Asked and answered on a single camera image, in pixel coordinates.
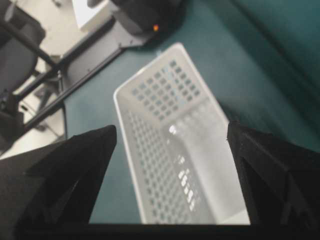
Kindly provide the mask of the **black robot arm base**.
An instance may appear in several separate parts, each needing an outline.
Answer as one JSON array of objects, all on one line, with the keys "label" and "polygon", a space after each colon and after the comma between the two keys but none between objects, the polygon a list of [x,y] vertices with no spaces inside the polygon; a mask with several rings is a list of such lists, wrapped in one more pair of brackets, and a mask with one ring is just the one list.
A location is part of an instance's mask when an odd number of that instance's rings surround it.
[{"label": "black robot arm base", "polygon": [[115,39],[120,48],[140,47],[165,30],[181,0],[112,0]]}]

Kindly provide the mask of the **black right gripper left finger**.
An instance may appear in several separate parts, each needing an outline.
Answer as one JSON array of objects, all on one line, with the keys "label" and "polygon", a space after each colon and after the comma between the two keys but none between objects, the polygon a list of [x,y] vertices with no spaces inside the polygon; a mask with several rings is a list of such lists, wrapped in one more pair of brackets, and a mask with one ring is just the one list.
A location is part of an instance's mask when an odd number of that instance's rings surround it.
[{"label": "black right gripper left finger", "polygon": [[117,144],[107,125],[0,162],[0,237],[81,232],[89,225]]}]

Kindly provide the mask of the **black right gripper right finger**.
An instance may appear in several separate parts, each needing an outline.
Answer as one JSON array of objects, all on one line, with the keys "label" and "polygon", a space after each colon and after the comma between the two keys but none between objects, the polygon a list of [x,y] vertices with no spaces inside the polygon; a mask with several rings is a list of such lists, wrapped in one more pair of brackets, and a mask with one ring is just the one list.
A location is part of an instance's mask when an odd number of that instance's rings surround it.
[{"label": "black right gripper right finger", "polygon": [[236,121],[226,139],[250,221],[244,236],[319,239],[320,154]]}]

